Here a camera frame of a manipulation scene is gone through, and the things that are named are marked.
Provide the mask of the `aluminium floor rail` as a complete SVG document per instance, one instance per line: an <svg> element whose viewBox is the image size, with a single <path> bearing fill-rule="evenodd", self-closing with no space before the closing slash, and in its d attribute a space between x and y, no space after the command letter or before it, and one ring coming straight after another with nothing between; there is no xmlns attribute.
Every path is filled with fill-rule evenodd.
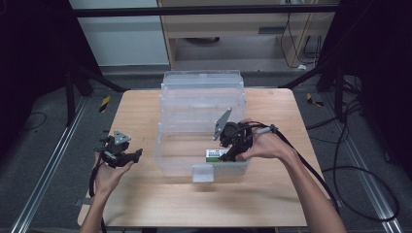
<svg viewBox="0 0 412 233"><path fill-rule="evenodd" d="M332 116L336 117L331 98L326 96L324 98L324 102ZM397 220L397 216L400 211L398 199L385 182L383 182L376 174L370 172L367 169L367 166L361 158L360 153L355 146L352 137L350 136L349 130L347 129L347 116L349 115L350 109L355 108L357 105L357 102L349 103L346 106L345 110L343 110L344 114L346 115L344 121L341 122L340 120L338 120L336 122L340 136L337 142L337 146L335 147L333 165L331 168L332 181L336 195L339 197L341 203L356 215L372 221L380 222L387 233L404 233L402 227L400 226L400 223ZM348 156L353 162L353 165L337 165L338 153L341 145L344 145L346 147L346 151L348 152ZM338 170L345 169L352 169L356 172L359 172L360 182L368 196L368 200L370 201L376 212L377 217L367 216L366 214L363 214L361 211L354 209L344 200L339 191L336 172Z"/></svg>
<svg viewBox="0 0 412 233"><path fill-rule="evenodd" d="M82 119L82 116L84 115L88 102L88 97L80 98L71 123L64 128L64 131L59 141L57 142L42 175L40 176L28 200L26 201L24 208L15 220L10 233L26 233L33 217L35 216L40 204L44 199L44 196L50 186L54 174L61 162L61 159L63 158L64 153L68 148L68 145Z"/></svg>

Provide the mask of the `black horizontal bar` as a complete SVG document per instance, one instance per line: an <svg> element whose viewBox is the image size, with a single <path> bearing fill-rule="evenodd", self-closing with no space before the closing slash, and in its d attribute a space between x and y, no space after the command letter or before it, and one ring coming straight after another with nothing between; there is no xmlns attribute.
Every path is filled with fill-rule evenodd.
<svg viewBox="0 0 412 233"><path fill-rule="evenodd" d="M151 17L151 16L193 16L193 15L240 15L240 14L283 14L283 13L331 13L339 11L340 5L242 5L242 6L199 6L199 7L156 7L121 9L71 10L74 17Z"/></svg>

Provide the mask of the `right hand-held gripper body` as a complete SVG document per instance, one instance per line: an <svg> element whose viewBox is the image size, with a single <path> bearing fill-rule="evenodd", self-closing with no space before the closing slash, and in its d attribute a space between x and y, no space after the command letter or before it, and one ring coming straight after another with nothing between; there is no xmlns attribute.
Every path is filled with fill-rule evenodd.
<svg viewBox="0 0 412 233"><path fill-rule="evenodd" d="M246 123L229 121L231 112L232 109L228 108L216 121L213 140L220 140L224 148L248 150L253 143L252 129Z"/></svg>

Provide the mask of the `yellow black floor tape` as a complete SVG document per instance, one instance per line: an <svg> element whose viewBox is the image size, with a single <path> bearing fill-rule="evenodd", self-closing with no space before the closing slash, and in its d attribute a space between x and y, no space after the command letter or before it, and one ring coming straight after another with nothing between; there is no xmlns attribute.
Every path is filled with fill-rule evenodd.
<svg viewBox="0 0 412 233"><path fill-rule="evenodd" d="M100 105L100 107L99 107L99 110L98 110L98 113L103 113L103 112L105 112L105 110L106 110L106 108L107 108L107 106L108 106L108 104L109 104L109 102L110 102L110 99L111 99L111 96L105 96L104 98L103 98L103 100L102 100L102 103L101 103L101 105Z"/></svg>
<svg viewBox="0 0 412 233"><path fill-rule="evenodd" d="M315 101L310 93L306 94L306 101L309 104L313 104L313 105L318 106L318 107L322 107L324 105L324 103L322 101Z"/></svg>

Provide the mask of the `black curtain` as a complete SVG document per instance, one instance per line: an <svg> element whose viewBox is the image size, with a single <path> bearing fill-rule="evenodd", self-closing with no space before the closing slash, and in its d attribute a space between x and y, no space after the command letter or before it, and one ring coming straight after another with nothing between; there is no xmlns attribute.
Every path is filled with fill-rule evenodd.
<svg viewBox="0 0 412 233"><path fill-rule="evenodd" d="M388 153L412 180L412 0L340 0L323 52L361 79L361 100Z"/></svg>
<svg viewBox="0 0 412 233"><path fill-rule="evenodd" d="M65 86L67 68L101 71L69 0L0 0L0 160L41 96Z"/></svg>

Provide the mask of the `clear plastic storage box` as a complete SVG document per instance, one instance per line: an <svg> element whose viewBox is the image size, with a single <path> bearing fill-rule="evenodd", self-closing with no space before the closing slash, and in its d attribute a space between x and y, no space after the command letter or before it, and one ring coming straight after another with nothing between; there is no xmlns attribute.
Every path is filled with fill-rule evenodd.
<svg viewBox="0 0 412 233"><path fill-rule="evenodd" d="M243 78L236 70L169 71L160 92L160 123L154 161L166 177L207 183L218 176L242 176L246 162L207 162L206 150L226 150L214 141L216 121L231 108L229 121L245 117Z"/></svg>

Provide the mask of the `green white small carton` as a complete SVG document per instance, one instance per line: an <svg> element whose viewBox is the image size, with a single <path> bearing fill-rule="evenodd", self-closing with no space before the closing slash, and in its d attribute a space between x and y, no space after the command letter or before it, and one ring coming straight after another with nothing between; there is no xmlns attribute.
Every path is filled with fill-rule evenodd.
<svg viewBox="0 0 412 233"><path fill-rule="evenodd" d="M207 162L232 162L221 161L221 156L228 150L206 150L205 159Z"/></svg>

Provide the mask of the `light wooden desk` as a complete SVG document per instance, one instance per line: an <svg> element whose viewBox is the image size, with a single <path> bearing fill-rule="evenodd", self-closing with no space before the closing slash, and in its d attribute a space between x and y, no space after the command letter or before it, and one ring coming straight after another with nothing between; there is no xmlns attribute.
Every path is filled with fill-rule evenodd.
<svg viewBox="0 0 412 233"><path fill-rule="evenodd" d="M314 5L339 0L156 0L160 7ZM176 64L178 42L187 38L216 38L274 35L291 66L310 37L324 37L333 13L283 13L240 15L163 16L161 18L169 62Z"/></svg>

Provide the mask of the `black metal stand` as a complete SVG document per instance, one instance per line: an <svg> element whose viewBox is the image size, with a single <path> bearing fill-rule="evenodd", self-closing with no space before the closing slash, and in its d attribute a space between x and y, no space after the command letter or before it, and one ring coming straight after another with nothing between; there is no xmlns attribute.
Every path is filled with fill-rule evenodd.
<svg viewBox="0 0 412 233"><path fill-rule="evenodd" d="M67 126L70 126L73 123L76 116L74 88L78 89L82 96L90 96L93 93L93 88L88 81L89 79L97 81L115 92L126 92L125 87L112 83L106 80L102 75L81 66L67 66L65 68L64 78L67 106Z"/></svg>
<svg viewBox="0 0 412 233"><path fill-rule="evenodd" d="M316 75L321 76L316 84L320 92L327 91L334 86L334 113L343 122L346 118L343 112L344 73L337 55L325 56L315 68L289 83L280 85L280 88L293 89Z"/></svg>

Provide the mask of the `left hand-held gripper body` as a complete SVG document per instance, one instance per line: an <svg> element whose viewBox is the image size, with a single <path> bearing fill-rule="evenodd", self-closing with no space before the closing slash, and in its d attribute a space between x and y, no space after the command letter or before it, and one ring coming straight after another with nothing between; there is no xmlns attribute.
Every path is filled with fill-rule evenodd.
<svg viewBox="0 0 412 233"><path fill-rule="evenodd" d="M132 157L124 151L128 149L131 138L118 130L114 135L109 135L102 140L102 147L97 150L98 165L106 163L109 167L117 168L125 166Z"/></svg>

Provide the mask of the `person's right hand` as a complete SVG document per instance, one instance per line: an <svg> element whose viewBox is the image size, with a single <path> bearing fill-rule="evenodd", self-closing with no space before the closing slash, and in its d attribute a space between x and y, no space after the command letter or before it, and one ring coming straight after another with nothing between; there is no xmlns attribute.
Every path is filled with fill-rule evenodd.
<svg viewBox="0 0 412 233"><path fill-rule="evenodd" d="M259 127L254 127L252 146L245 152L236 156L237 160L248 160L253 157L277 158L282 162L287 161L293 155L295 150L283 142L277 135L267 132L258 133Z"/></svg>

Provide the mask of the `person's left hand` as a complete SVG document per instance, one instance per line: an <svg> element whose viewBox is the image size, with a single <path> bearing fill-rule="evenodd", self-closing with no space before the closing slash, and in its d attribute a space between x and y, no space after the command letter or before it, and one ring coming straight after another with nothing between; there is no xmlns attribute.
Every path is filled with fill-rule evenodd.
<svg viewBox="0 0 412 233"><path fill-rule="evenodd" d="M113 190L118 186L121 177L128 172L133 166L134 162L130 161L123 167L112 168L105 162L102 162L100 155L95 154L95 167L97 174L95 178L94 193L96 196L109 196Z"/></svg>

